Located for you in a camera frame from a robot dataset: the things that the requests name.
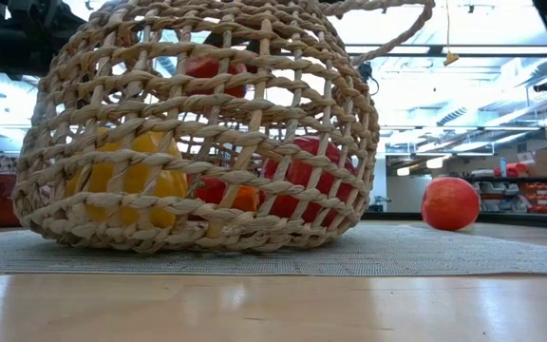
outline ceiling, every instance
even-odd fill
[[[84,19],[91,12],[84,0],[65,2]],[[449,0],[448,3],[450,25],[445,1],[439,1],[424,29],[406,42],[407,46],[413,46],[412,52],[403,53],[399,48],[371,62],[373,77],[379,84],[372,98],[383,129],[382,152],[390,156],[420,150],[481,153],[488,151],[489,145],[477,146],[478,142],[491,143],[492,139],[498,141],[516,135],[518,126],[531,125],[529,129],[533,129],[545,124],[547,92],[536,93],[532,86],[547,81],[547,33],[531,0]],[[92,8],[101,4],[90,2]],[[353,11],[342,20],[330,20],[348,45],[348,52],[365,52],[406,30],[421,11],[420,6],[385,12]],[[196,34],[192,38],[200,42],[205,35]],[[444,66],[444,53],[430,52],[448,43],[460,60]],[[163,74],[170,73],[169,68],[160,66],[160,69]],[[0,112],[5,113],[0,116],[0,128],[23,129],[29,125],[36,80],[31,77],[23,80],[13,82],[0,74],[0,94],[7,95],[0,97]],[[306,81],[314,88],[319,87],[315,78]],[[370,85],[375,92],[375,82]],[[268,99],[273,102],[285,103],[284,96],[288,94],[268,91]],[[18,107],[19,98],[29,105]],[[477,129],[500,125],[513,130],[492,134]],[[466,142],[477,143],[453,149]]]

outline woven placemat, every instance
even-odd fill
[[[423,227],[360,224],[309,251],[263,255],[73,249],[28,232],[0,233],[0,273],[463,276],[547,274],[547,247]]]

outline woven basket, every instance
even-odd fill
[[[326,17],[407,3],[424,5],[413,27],[352,61]],[[430,0],[106,3],[39,84],[18,162],[17,216],[25,227],[62,244],[145,253],[311,248],[339,237],[368,207],[379,141],[368,86],[352,65],[408,39],[431,17],[432,7]],[[222,48],[191,43],[192,32],[201,31],[220,34]],[[170,33],[179,41],[161,40]],[[232,48],[232,38],[257,40],[259,53]],[[271,55],[272,48],[290,56]],[[188,61],[204,56],[219,61],[218,75],[186,75]],[[161,57],[178,58],[176,75],[166,78],[155,70]],[[238,64],[257,72],[228,73]],[[279,76],[281,70],[291,70],[293,80]],[[302,81],[308,74],[322,79],[323,88]],[[254,98],[230,96],[230,86],[254,86]],[[291,99],[268,101],[271,88],[287,90]],[[138,137],[156,134],[153,150],[135,148]],[[316,152],[294,143],[301,135],[319,140]],[[175,143],[186,147],[182,158],[174,154]],[[337,162],[325,154],[331,145],[340,152]],[[268,178],[259,175],[267,160],[277,163]],[[345,166],[350,160],[353,170]],[[301,162],[302,170],[310,170],[309,182],[288,181],[289,168]],[[97,180],[97,167],[112,170],[110,177]],[[144,180],[135,177],[139,169]],[[159,182],[166,175],[190,180],[162,194]],[[318,182],[326,175],[332,186],[321,193]],[[196,197],[205,178],[226,183],[221,202]],[[254,211],[233,208],[240,185],[259,194]],[[338,199],[344,186],[349,194]],[[281,196],[296,202],[291,215],[270,213]],[[303,214],[310,203],[317,215],[307,221]],[[156,222],[155,216],[163,219]]]

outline wooden table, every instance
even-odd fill
[[[177,340],[547,342],[547,276],[0,275],[0,341]]]

